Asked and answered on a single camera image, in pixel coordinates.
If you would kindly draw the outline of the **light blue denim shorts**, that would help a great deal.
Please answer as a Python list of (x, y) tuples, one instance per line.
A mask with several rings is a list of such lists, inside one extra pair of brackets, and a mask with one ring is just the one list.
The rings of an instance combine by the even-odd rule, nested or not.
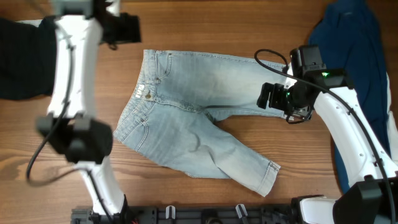
[(280, 166), (216, 123), (237, 115), (283, 118), (281, 110), (257, 106), (263, 84), (285, 83), (281, 69), (232, 55), (145, 50), (114, 137), (160, 166), (196, 178), (233, 179), (266, 196)]

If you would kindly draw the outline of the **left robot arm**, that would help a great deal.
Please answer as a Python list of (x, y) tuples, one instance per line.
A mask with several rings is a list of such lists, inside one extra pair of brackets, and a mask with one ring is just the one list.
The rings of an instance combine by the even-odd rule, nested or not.
[(57, 41), (55, 80), (45, 116), (36, 122), (49, 144), (79, 172), (91, 208), (72, 211), (72, 223), (135, 223), (110, 162), (113, 134), (96, 119), (95, 70), (98, 47), (112, 50), (141, 39), (139, 19), (120, 11), (119, 1), (54, 1)]

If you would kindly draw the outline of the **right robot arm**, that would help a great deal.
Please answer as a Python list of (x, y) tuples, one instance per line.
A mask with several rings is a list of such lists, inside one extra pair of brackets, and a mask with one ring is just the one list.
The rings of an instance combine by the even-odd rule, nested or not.
[(363, 114), (348, 74), (342, 68), (328, 69), (317, 45), (293, 49), (290, 59), (280, 75), (295, 83), (264, 83), (257, 106), (281, 110), (297, 123), (317, 112), (338, 148), (349, 183), (337, 200), (323, 195), (293, 198), (290, 222), (397, 223), (397, 164)]

